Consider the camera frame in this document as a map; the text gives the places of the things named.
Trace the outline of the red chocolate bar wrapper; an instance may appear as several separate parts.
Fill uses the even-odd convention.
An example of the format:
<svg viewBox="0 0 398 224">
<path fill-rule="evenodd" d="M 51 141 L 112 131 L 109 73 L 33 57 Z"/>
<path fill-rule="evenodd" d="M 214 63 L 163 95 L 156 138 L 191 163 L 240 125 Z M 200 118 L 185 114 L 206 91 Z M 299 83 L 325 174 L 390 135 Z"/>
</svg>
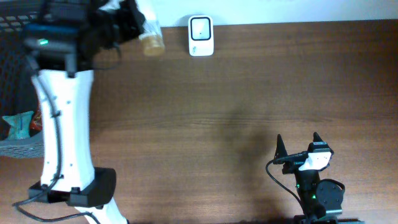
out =
<svg viewBox="0 0 398 224">
<path fill-rule="evenodd" d="M 42 130 L 42 115 L 41 115 L 41 110 L 38 109 L 30 122 L 30 129 L 33 129 L 35 131 L 41 131 Z"/>
</svg>

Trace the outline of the white tube with gold cap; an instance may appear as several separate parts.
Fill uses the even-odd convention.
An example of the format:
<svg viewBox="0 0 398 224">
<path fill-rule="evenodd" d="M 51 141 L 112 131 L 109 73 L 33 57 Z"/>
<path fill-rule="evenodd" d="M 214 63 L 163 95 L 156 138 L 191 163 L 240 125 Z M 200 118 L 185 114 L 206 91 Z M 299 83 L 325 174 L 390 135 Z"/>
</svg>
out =
<svg viewBox="0 0 398 224">
<path fill-rule="evenodd" d="M 139 36 L 143 53 L 148 57 L 160 56 L 165 52 L 161 26 L 151 0 L 137 0 L 137 7 L 144 17 L 143 32 Z"/>
</svg>

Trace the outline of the white barcode scanner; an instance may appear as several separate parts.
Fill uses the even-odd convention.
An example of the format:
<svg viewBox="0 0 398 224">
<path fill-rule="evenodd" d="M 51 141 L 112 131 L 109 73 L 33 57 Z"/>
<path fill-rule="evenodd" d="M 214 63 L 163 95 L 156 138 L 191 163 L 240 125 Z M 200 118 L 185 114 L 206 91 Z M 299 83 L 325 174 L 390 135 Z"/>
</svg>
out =
<svg viewBox="0 0 398 224">
<path fill-rule="evenodd" d="M 188 19 L 188 49 L 192 57 L 213 55 L 213 19 L 207 15 L 191 16 Z"/>
</svg>

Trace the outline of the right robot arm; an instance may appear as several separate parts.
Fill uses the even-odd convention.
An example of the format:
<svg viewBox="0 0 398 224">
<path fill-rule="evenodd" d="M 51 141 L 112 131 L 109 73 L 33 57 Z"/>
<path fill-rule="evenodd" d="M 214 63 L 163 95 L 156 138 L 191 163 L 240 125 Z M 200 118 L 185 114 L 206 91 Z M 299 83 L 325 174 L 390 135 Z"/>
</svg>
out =
<svg viewBox="0 0 398 224">
<path fill-rule="evenodd" d="M 342 203 L 345 185 L 333 179 L 321 179 L 319 173 L 330 165 L 334 151 L 318 133 L 306 151 L 288 154 L 282 136 L 277 136 L 277 144 L 272 164 L 282 165 L 284 175 L 295 176 L 294 194 L 286 186 L 272 178 L 298 201 L 303 214 L 293 218 L 294 223 L 362 223 L 358 219 L 339 219 L 343 213 Z"/>
</svg>

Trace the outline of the teal snack packet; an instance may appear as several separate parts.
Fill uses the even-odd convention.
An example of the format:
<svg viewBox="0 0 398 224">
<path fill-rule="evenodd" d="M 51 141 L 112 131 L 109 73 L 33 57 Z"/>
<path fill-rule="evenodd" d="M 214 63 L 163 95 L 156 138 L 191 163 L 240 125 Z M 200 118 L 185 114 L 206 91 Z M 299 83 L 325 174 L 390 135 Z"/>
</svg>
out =
<svg viewBox="0 0 398 224">
<path fill-rule="evenodd" d="M 6 140 L 30 138 L 29 130 L 33 114 L 33 111 L 27 111 L 13 116 L 3 116 L 2 119 L 10 126 Z"/>
</svg>

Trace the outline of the dark grey plastic basket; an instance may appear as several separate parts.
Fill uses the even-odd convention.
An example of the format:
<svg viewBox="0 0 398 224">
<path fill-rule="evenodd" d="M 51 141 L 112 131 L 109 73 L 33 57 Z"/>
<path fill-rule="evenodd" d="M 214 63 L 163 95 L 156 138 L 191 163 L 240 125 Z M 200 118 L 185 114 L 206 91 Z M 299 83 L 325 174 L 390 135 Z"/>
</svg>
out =
<svg viewBox="0 0 398 224">
<path fill-rule="evenodd" d="M 41 4 L 38 0 L 1 1 L 1 117 L 16 116 L 20 128 L 28 129 L 23 139 L 9 139 L 9 132 L 16 128 L 1 119 L 1 155 L 6 157 L 44 156 L 41 131 L 29 129 L 27 118 L 22 115 L 39 108 L 21 42 L 24 26 L 35 20 Z"/>
</svg>

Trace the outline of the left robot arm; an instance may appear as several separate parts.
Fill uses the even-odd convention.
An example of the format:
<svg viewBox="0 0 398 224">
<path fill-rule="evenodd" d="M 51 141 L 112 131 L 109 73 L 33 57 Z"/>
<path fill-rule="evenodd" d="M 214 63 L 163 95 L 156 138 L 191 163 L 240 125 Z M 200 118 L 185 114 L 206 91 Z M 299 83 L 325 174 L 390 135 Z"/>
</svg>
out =
<svg viewBox="0 0 398 224">
<path fill-rule="evenodd" d="M 44 1 L 22 31 L 43 122 L 44 166 L 28 202 L 63 202 L 90 223 L 126 223 L 114 199 L 116 171 L 93 165 L 90 94 L 95 56 L 146 32 L 147 3 Z"/>
</svg>

